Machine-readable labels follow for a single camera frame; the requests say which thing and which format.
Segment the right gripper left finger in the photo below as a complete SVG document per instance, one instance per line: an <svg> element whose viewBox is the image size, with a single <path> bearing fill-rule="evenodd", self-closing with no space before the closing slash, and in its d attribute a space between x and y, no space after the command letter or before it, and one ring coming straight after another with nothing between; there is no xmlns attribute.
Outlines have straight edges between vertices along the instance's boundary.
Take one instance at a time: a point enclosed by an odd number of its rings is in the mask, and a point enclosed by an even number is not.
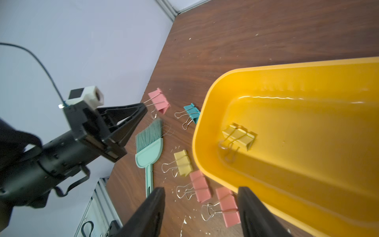
<svg viewBox="0 0 379 237"><path fill-rule="evenodd" d="M116 233L117 237L158 237L165 209L165 190L155 188L129 221Z"/></svg>

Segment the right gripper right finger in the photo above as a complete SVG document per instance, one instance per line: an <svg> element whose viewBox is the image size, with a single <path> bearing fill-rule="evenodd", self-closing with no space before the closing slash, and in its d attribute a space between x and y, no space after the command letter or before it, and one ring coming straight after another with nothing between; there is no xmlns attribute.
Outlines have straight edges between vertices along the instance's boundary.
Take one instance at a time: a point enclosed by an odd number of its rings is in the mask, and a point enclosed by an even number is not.
<svg viewBox="0 0 379 237"><path fill-rule="evenodd" d="M290 237L249 187L239 187L237 206L245 237Z"/></svg>

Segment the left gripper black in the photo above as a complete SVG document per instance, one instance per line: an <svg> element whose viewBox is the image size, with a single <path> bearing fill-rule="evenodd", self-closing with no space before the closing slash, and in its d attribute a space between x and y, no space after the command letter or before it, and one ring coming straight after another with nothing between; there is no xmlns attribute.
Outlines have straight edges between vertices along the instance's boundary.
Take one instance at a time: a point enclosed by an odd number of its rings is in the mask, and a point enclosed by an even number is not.
<svg viewBox="0 0 379 237"><path fill-rule="evenodd" d="M89 179L87 165L96 158L116 162L126 155L125 145L147 111L143 103L92 110L82 101L64 109L71 129L47 144L2 121L1 203L45 207L50 191L66 196L62 181L84 172L73 189Z"/></svg>

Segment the pink binder clip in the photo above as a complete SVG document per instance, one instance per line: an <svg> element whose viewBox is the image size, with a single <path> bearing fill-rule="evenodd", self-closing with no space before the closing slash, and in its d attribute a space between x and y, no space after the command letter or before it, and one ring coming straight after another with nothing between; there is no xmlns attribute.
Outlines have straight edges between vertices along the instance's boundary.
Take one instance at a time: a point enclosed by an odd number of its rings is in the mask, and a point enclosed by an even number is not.
<svg viewBox="0 0 379 237"><path fill-rule="evenodd" d="M208 182L200 170L191 172L189 178L190 183L176 188L176 195L179 199L190 200L195 197L199 203L204 203L212 198Z"/></svg>
<svg viewBox="0 0 379 237"><path fill-rule="evenodd" d="M240 214L234 193L226 187L221 187L216 189L216 196L218 200L215 203L204 204L201 207L202 219L209 221L221 214L227 228L240 224Z"/></svg>
<svg viewBox="0 0 379 237"><path fill-rule="evenodd" d="M154 106L154 109L151 111L152 119L156 119L158 117L158 113L165 114L171 106L166 96L163 94L163 91L159 88L148 93L148 96L149 99L145 101L144 104L146 107Z"/></svg>

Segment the teal binder clip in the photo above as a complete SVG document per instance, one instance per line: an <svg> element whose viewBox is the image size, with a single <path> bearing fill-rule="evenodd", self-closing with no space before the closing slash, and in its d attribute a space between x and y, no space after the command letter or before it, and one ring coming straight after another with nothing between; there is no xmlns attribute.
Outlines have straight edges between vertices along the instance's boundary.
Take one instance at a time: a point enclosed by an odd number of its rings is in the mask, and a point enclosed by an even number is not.
<svg viewBox="0 0 379 237"><path fill-rule="evenodd" d="M177 119L187 116L187 120L182 124L182 128L187 130L191 123L194 123L195 125L197 124L200 117L200 110L195 106L195 104L191 103L190 105L184 106L184 111L175 112L174 116Z"/></svg>

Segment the yellow plastic storage box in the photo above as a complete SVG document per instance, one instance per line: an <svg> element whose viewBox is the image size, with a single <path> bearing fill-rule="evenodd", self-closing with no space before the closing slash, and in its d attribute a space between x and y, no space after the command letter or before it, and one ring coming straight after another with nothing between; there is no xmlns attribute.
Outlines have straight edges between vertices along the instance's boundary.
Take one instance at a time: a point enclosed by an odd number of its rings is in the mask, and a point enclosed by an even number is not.
<svg viewBox="0 0 379 237"><path fill-rule="evenodd" d="M222 130L257 134L225 156ZM379 234L379 59L231 70L209 89L192 141L198 168L247 186L278 217L318 237Z"/></svg>

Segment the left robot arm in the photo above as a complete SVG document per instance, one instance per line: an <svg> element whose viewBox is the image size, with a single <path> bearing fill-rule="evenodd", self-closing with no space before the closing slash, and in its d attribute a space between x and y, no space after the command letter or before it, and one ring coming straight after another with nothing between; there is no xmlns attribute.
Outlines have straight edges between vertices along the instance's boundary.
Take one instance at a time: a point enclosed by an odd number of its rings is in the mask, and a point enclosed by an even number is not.
<svg viewBox="0 0 379 237"><path fill-rule="evenodd" d="M46 144L1 122L1 229L9 225L15 206L43 208L52 190L65 197L59 184L79 172L84 177L69 190L87 181L88 164L96 158L117 162L124 157L147 107L137 103L92 109L81 101L63 111L71 129Z"/></svg>

